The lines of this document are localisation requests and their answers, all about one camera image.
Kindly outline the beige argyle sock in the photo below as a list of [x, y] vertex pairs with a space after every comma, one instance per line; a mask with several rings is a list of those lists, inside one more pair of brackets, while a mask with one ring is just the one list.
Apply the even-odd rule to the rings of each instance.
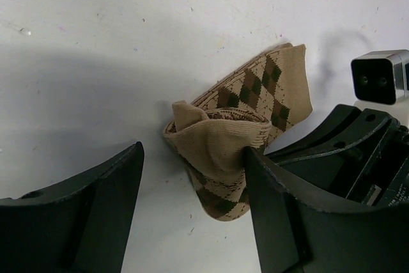
[[210, 217], [228, 222], [249, 211], [244, 149], [264, 150], [312, 113], [305, 52], [305, 45], [278, 45], [194, 101], [172, 105], [164, 138], [184, 160]]

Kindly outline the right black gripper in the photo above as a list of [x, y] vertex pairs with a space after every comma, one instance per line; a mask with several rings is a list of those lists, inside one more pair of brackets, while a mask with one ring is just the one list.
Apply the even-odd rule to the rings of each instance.
[[406, 157], [397, 140], [405, 132], [389, 113], [339, 104], [310, 134], [267, 157], [320, 189], [375, 206]]

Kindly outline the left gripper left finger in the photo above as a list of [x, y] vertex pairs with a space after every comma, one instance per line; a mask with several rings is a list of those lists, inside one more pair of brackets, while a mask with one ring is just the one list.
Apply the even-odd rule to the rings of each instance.
[[1, 200], [2, 272], [120, 272], [144, 164], [133, 144], [78, 175]]

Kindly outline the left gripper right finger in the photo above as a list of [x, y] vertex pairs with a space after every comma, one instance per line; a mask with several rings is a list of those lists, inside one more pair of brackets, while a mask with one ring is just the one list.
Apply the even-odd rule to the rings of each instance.
[[407, 272], [408, 203], [370, 207], [331, 194], [245, 150], [263, 272]]

